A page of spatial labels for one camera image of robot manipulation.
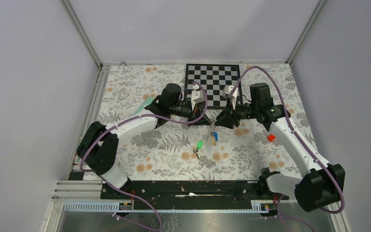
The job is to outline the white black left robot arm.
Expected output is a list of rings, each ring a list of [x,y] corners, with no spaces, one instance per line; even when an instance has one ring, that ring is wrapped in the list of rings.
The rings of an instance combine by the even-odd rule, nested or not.
[[[194,81],[191,98],[181,99],[181,96],[181,87],[168,83],[161,94],[138,114],[113,124],[91,123],[76,150],[80,164],[88,166],[88,169],[82,168],[81,171],[94,172],[112,187],[112,193],[118,198],[129,196],[129,178],[115,163],[119,143],[159,128],[166,122],[189,126],[210,125],[205,116],[208,97],[203,86]]]

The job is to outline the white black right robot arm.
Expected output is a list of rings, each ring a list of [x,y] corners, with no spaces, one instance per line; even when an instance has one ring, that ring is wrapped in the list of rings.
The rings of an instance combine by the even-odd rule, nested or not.
[[[321,156],[298,131],[282,104],[275,105],[266,83],[250,86],[251,102],[237,104],[236,88],[225,86],[226,106],[216,118],[216,126],[233,129],[242,119],[255,119],[270,132],[269,141],[280,142],[300,171],[300,178],[286,176],[269,168],[261,170],[258,193],[264,199],[283,194],[297,200],[306,211],[342,202],[345,171]]]

